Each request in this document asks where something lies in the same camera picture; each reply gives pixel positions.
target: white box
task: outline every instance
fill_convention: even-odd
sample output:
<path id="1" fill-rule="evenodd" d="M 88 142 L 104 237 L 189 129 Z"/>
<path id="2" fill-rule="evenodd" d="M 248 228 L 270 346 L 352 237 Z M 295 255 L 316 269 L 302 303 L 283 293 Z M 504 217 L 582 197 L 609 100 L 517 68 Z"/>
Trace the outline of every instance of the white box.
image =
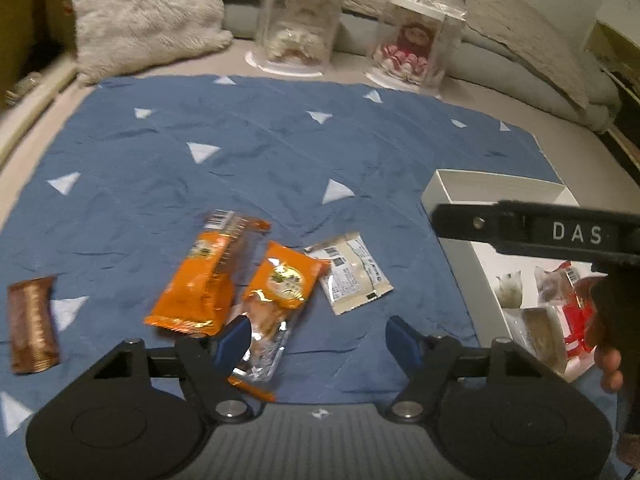
<path id="1" fill-rule="evenodd" d="M 499 200 L 519 200 L 559 205 L 578 205 L 567 186 L 521 176 L 509 176 L 481 171 L 436 170 L 422 194 L 422 206 L 431 215 L 443 203 L 495 203 Z M 538 290 L 535 267 L 554 270 L 562 260 L 529 258 L 498 254 L 481 242 L 440 238 L 458 287 L 465 300 L 478 341 L 490 347 L 496 337 L 512 338 L 494 293 L 497 277 L 508 272 L 522 272 L 522 306 L 536 306 Z M 591 273 L 590 264 L 574 262 L 581 276 Z M 569 360 L 565 379 L 573 381 L 593 364 L 593 356 Z"/>

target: brown wrapper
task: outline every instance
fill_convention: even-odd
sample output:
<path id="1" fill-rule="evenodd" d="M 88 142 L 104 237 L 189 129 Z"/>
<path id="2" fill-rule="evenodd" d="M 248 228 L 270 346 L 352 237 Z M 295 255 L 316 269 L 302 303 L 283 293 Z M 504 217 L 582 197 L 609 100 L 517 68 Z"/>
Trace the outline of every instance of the brown wrapper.
<path id="1" fill-rule="evenodd" d="M 25 280 L 7 288 L 11 369 L 14 374 L 42 372 L 60 361 L 49 308 L 55 279 L 55 276 L 47 276 Z"/>

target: beige packet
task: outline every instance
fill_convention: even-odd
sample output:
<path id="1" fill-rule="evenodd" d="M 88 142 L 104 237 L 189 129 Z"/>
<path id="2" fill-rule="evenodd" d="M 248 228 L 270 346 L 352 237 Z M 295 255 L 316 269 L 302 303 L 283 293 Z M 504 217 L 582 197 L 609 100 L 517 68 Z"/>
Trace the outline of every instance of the beige packet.
<path id="1" fill-rule="evenodd" d="M 305 249 L 319 260 L 331 260 L 331 271 L 320 278 L 324 293 L 336 314 L 343 314 L 393 290 L 360 233 L 329 238 Z"/>

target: white furry pillow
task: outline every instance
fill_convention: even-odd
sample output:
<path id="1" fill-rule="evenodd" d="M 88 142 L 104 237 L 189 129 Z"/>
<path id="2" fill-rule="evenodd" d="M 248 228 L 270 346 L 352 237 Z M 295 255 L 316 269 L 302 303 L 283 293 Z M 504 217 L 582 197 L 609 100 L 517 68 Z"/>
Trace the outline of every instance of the white furry pillow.
<path id="1" fill-rule="evenodd" d="M 225 48 L 222 0 L 73 0 L 81 82 Z"/>

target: transparent gift box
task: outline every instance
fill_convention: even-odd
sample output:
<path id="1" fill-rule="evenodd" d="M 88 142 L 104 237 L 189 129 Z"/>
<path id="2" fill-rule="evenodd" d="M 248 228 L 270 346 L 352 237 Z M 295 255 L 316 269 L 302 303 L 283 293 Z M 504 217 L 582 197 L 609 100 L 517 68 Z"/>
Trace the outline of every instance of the transparent gift box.
<path id="1" fill-rule="evenodd" d="M 387 0 L 367 77 L 386 88 L 437 93 L 465 16 L 462 0 Z"/>
<path id="2" fill-rule="evenodd" d="M 317 76 L 334 49 L 343 0 L 262 0 L 247 61 L 265 72 Z"/>

